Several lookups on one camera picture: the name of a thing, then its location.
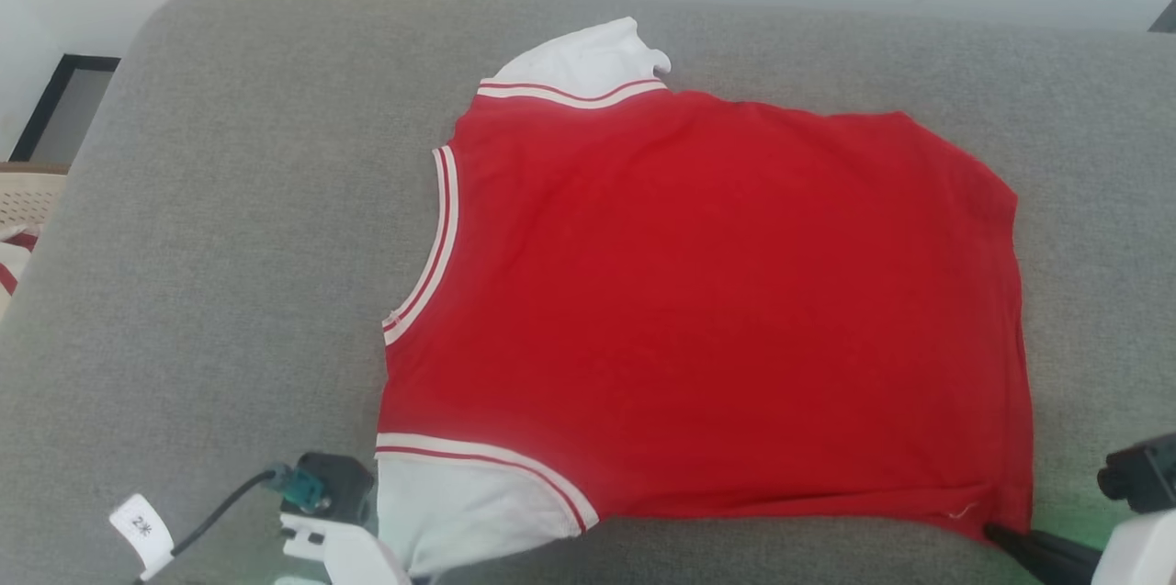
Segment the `gray cushion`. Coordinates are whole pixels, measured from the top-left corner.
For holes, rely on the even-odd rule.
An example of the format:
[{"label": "gray cushion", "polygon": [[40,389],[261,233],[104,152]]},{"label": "gray cushion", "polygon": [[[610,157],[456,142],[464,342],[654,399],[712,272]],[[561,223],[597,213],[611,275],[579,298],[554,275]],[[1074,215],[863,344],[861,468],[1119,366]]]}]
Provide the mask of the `gray cushion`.
[{"label": "gray cushion", "polygon": [[[106,514],[135,491],[183,534],[269,460],[370,460],[380,319],[435,226],[427,151],[480,78],[626,14],[674,88],[906,109],[1020,193],[1036,524],[1104,540],[1127,512],[1100,497],[1102,457],[1176,426],[1176,36],[628,0],[173,0],[115,74],[0,325],[2,580],[129,583]],[[315,573],[281,556],[276,504],[253,493],[159,583]],[[446,581],[1016,573],[897,521],[617,520]]]}]

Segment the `white trim with red stripe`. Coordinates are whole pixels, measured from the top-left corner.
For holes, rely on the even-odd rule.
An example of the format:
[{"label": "white trim with red stripe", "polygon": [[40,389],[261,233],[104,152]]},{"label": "white trim with red stripe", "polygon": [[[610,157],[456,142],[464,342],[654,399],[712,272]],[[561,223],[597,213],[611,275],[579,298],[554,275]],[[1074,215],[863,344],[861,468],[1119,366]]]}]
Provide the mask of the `white trim with red stripe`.
[{"label": "white trim with red stripe", "polygon": [[383,320],[385,345],[394,343],[420,315],[421,310],[436,292],[453,254],[453,241],[457,234],[457,165],[454,161],[453,149],[448,146],[434,149],[433,158],[437,166],[440,197],[436,238],[433,239],[429,259],[425,262],[425,270],[421,271],[413,292]]},{"label": "white trim with red stripe", "polygon": [[637,95],[639,93],[664,88],[668,87],[659,79],[642,79],[624,82],[622,86],[597,97],[583,98],[572,95],[570,93],[555,87],[541,86],[535,82],[500,82],[488,79],[482,80],[482,84],[479,85],[477,95],[485,95],[488,98],[541,98],[543,100],[550,100],[552,102],[559,102],[560,105],[567,105],[567,107],[599,109],[601,107],[613,107],[613,105],[616,105],[627,98]]},{"label": "white trim with red stripe", "polygon": [[517,452],[482,443],[433,438],[417,433],[380,433],[375,444],[377,459],[395,454],[448,464],[474,460],[480,465],[512,468],[529,479],[542,481],[552,490],[560,504],[567,507],[580,532],[600,523],[596,510],[574,484],[546,465]]}]

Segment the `white label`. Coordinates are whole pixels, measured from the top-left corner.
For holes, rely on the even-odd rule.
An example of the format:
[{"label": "white label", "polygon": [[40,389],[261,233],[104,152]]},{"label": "white label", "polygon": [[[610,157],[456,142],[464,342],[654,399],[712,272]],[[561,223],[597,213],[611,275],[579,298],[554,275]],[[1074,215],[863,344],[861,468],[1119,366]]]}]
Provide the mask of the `white label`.
[{"label": "white label", "polygon": [[131,547],[139,553],[139,559],[143,560],[143,567],[151,569],[171,558],[172,549],[175,547],[163,519],[159,518],[147,498],[139,493],[111,513],[111,525],[127,538]]}]

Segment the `laundry basket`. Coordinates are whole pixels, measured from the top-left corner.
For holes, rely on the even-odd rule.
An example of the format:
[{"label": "laundry basket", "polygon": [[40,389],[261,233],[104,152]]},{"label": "laundry basket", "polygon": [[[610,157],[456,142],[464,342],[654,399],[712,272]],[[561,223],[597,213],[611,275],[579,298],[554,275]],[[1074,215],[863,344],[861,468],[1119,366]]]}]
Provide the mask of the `laundry basket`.
[{"label": "laundry basket", "polygon": [[0,162],[0,230],[48,221],[68,171],[67,165]]}]

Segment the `red and white cloth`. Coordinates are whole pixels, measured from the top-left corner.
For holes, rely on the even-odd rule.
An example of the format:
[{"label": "red and white cloth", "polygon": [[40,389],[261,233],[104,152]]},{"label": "red and white cloth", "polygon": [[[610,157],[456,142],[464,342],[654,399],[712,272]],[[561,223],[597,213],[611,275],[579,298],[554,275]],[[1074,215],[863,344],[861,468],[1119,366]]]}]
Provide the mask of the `red and white cloth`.
[{"label": "red and white cloth", "polygon": [[413,576],[610,516],[1029,525],[1016,195],[902,113],[671,92],[630,19],[477,88],[385,321]]},{"label": "red and white cloth", "polygon": [[40,233],[40,225],[0,227],[0,317],[4,317],[16,292],[16,282],[25,272]]}]

